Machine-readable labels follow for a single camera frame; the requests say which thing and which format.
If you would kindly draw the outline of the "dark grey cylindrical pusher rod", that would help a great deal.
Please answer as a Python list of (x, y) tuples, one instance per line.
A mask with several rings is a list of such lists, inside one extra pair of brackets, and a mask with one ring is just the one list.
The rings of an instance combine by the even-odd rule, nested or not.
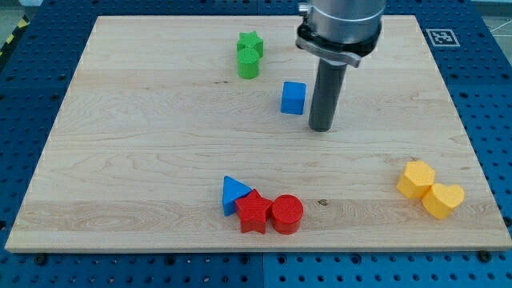
[(333, 65), (320, 59), (310, 106), (309, 126), (317, 132), (332, 127), (338, 98), (346, 73), (346, 64)]

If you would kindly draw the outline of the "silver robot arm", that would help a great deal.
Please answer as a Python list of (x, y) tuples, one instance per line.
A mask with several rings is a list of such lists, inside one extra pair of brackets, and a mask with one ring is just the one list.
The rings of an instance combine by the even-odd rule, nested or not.
[(357, 68), (376, 47), (386, 0), (309, 0), (298, 11), (295, 45), (319, 58), (309, 126), (332, 127), (346, 68)]

